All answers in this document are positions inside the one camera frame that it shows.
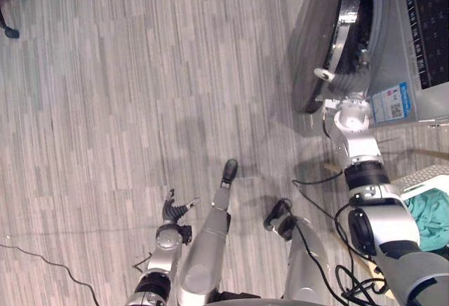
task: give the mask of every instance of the teal cloth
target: teal cloth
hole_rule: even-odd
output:
[[[449,195],[431,189],[405,201],[420,230],[420,248],[433,251],[449,244]]]

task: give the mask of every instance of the black wire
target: black wire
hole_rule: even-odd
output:
[[[328,131],[326,130],[326,106],[323,106],[323,132],[324,135],[330,139]]]
[[[296,221],[296,217],[293,215],[290,207],[287,204],[284,204],[284,206],[286,207],[288,213],[290,214],[290,216],[293,218],[293,220],[295,221],[295,226],[296,229],[298,230],[298,232],[301,235],[302,238],[302,242],[304,243],[304,247],[306,248],[306,251],[309,255],[309,257],[315,262],[316,266],[318,267],[319,272],[321,273],[321,278],[323,278],[324,284],[326,285],[326,287],[329,290],[329,293],[334,297],[334,299],[336,299],[340,304],[344,305],[344,306],[349,306],[347,302],[345,302],[343,299],[341,299],[332,289],[332,287],[330,287],[329,281],[326,277],[326,274],[324,273],[324,270],[320,264],[320,262],[315,258],[315,256],[311,253],[310,249],[309,249],[309,245],[307,244],[307,241],[301,231],[300,226],[298,225],[297,221]]]
[[[300,181],[298,181],[298,180],[293,180],[292,183],[296,186],[296,188],[298,188],[298,191],[300,192],[300,194],[301,194],[307,201],[309,201],[310,203],[312,203],[317,209],[319,209],[319,210],[320,210],[322,213],[324,213],[327,217],[329,217],[329,218],[331,218],[332,220],[334,220],[334,222],[335,222],[335,216],[336,216],[337,219],[338,219],[338,216],[340,216],[340,214],[343,212],[343,210],[346,209],[346,208],[349,206],[348,204],[346,204],[346,205],[344,206],[343,209],[340,209],[341,211],[338,211],[338,212],[335,214],[335,216],[332,216],[332,215],[329,214],[324,208],[320,207],[317,203],[315,203],[314,200],[312,200],[312,199],[311,199],[310,197],[308,197],[304,192],[302,192],[301,188],[297,185],[297,184],[301,184]],[[336,229],[337,229],[338,236],[341,238],[341,240],[344,242],[344,244],[345,244],[346,246],[349,247],[349,249],[352,251],[352,253],[356,254],[357,256],[359,256],[360,258],[362,258],[362,259],[364,259],[364,260],[367,260],[368,262],[371,262],[371,263],[375,264],[375,261],[374,261],[374,260],[371,260],[370,258],[365,257],[364,254],[359,253],[355,248],[353,248],[353,247],[349,244],[349,240],[348,240],[347,234],[346,234],[345,230],[343,229],[343,227],[341,226],[340,222],[338,222],[338,220],[337,220],[337,224],[336,224],[335,227],[336,227]]]
[[[348,288],[344,288],[344,286],[342,285],[340,276],[337,275],[337,283],[338,286],[340,287],[341,291],[342,291],[342,297],[346,298],[349,302],[354,302],[357,305],[360,306],[369,306],[369,305],[377,305],[375,304],[375,302],[373,301],[373,299],[369,296],[366,288],[364,287],[364,284],[367,283],[371,283],[371,285],[369,286],[369,288],[371,288],[373,290],[374,293],[376,294],[383,294],[388,290],[388,286],[387,283],[384,279],[380,279],[380,278],[372,278],[372,279],[366,279],[365,281],[363,281],[362,283],[359,282],[356,279],[356,277],[354,276],[354,258],[352,256],[352,253],[357,254],[359,257],[363,258],[364,260],[370,261],[372,263],[375,264],[375,262],[373,260],[371,260],[370,258],[365,257],[362,253],[359,253],[356,249],[352,248],[352,246],[349,244],[349,239],[347,236],[347,233],[345,232],[345,230],[343,229],[343,226],[340,224],[340,222],[338,221],[339,216],[341,215],[341,213],[349,207],[349,204],[345,204],[344,206],[342,206],[337,213],[332,216],[331,214],[329,214],[324,208],[322,208],[321,206],[319,206],[315,201],[313,201],[310,197],[308,197],[306,194],[304,194],[304,192],[302,192],[302,190],[300,189],[300,187],[297,185],[300,183],[300,181],[297,180],[293,180],[292,183],[294,184],[294,186],[296,186],[296,188],[299,189],[300,194],[310,203],[312,203],[317,209],[319,209],[326,217],[328,218],[332,218],[334,221],[334,225],[335,225],[335,229],[337,230],[337,233],[339,235],[339,237],[341,238],[341,240],[344,242],[344,244],[347,246],[348,249],[348,254],[351,260],[351,271],[349,271],[346,267],[344,267],[344,270],[347,271],[347,274],[351,277],[351,282],[352,282],[352,289],[349,290]],[[376,291],[374,288],[374,284],[372,283],[373,281],[383,281],[384,282],[384,286]],[[358,293],[363,293],[364,295],[368,294],[367,299],[369,300],[368,302],[366,302],[365,300],[359,299],[357,297],[355,297],[356,294]]]
[[[49,265],[52,265],[52,266],[58,266],[58,267],[63,267],[63,268],[67,271],[67,273],[68,273],[70,279],[71,279],[73,282],[75,282],[75,283],[78,284],[78,285],[82,285],[82,286],[85,286],[85,287],[89,288],[89,290],[91,291],[92,298],[93,298],[93,302],[95,303],[95,306],[100,306],[100,304],[98,304],[97,297],[95,296],[95,292],[94,292],[92,286],[89,285],[89,284],[87,284],[87,283],[83,283],[82,281],[76,280],[76,279],[73,277],[72,272],[70,272],[70,269],[69,269],[67,266],[65,266],[65,265],[63,265],[63,264],[57,264],[57,263],[55,263],[55,262],[51,262],[51,261],[45,259],[42,255],[39,255],[39,254],[33,253],[33,252],[28,252],[28,251],[26,251],[26,250],[21,249],[21,248],[18,247],[18,246],[8,246],[8,245],[0,244],[0,247],[2,247],[2,248],[12,248],[12,249],[14,249],[14,250],[19,250],[20,252],[24,253],[25,255],[32,255],[32,256],[34,256],[34,257],[39,257],[39,258],[41,258],[44,262],[46,262],[46,263],[49,264]]]
[[[373,298],[371,298],[371,295],[368,293],[368,291],[366,290],[365,286],[363,286],[363,284],[358,281],[358,279],[344,266],[342,265],[337,265],[335,267],[335,276],[337,277],[337,280],[340,280],[340,270],[342,270],[344,273],[346,273],[349,278],[351,278],[351,280],[355,283],[356,287],[364,294],[364,296],[366,297],[366,299],[368,300],[369,304],[368,305],[372,305],[372,306],[379,306],[374,300]],[[350,297],[351,299],[353,298],[353,300],[351,300],[352,302],[358,303],[356,302],[356,300],[360,300],[358,298],[354,297],[354,293],[352,293],[351,295],[348,295],[348,297]]]
[[[309,201],[310,203],[312,203],[312,204],[315,206],[315,208],[317,208],[318,210],[320,210],[324,215],[328,216],[329,218],[334,219],[334,216],[332,216],[331,214],[329,214],[326,210],[324,210],[324,209],[321,208],[317,203],[315,203],[315,201],[314,201],[313,199],[311,199],[310,197],[308,197],[306,194],[304,194],[304,193],[302,192],[302,190],[300,189],[300,187],[297,185],[297,184],[300,184],[300,185],[302,184],[300,181],[298,181],[298,180],[293,180],[292,183],[296,186],[296,188],[299,189],[300,194],[301,194],[307,201]]]
[[[323,180],[314,181],[314,182],[304,182],[304,181],[299,181],[299,180],[294,180],[294,181],[296,181],[296,182],[299,183],[300,185],[320,185],[321,183],[331,181],[331,180],[333,180],[334,178],[337,178],[338,176],[340,176],[340,175],[342,175],[342,174],[343,174],[343,171],[340,171],[338,174],[332,175],[332,176],[330,176],[329,178],[325,178],[325,179],[323,179]]]
[[[139,265],[141,265],[144,262],[146,262],[147,260],[149,260],[153,255],[151,252],[149,252],[148,254],[149,254],[148,257],[146,257],[145,259],[142,259],[140,262],[133,265],[133,268],[136,269],[137,271],[139,271],[140,273],[143,273],[143,271],[142,271],[142,269],[140,269]]]

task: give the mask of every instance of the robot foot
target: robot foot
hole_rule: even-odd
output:
[[[223,169],[222,175],[222,186],[229,187],[236,178],[237,169],[239,168],[239,163],[234,159],[229,159]]]
[[[274,231],[286,241],[292,239],[295,218],[288,212],[292,208],[290,199],[280,199],[264,220],[264,228]]]

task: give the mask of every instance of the round black object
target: round black object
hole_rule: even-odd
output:
[[[344,176],[349,190],[364,185],[378,185],[382,183],[390,183],[384,166],[377,161],[365,161],[344,170]]]
[[[373,230],[363,210],[355,209],[349,212],[348,224],[353,245],[362,253],[375,255]]]
[[[19,32],[18,30],[11,29],[10,27],[7,27],[7,28],[5,29],[5,35],[6,35],[8,38],[17,39],[17,38],[20,37],[20,32]]]
[[[165,274],[152,272],[139,281],[138,287],[135,288],[134,293],[151,292],[167,301],[170,289],[170,279]]]

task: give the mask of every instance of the chair wheel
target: chair wheel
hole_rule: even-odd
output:
[[[20,32],[19,32],[18,30],[14,30],[14,29],[11,29],[10,27],[7,27],[7,28],[5,29],[5,35],[6,35],[8,38],[16,39],[16,38],[19,38],[19,37],[20,37]]]

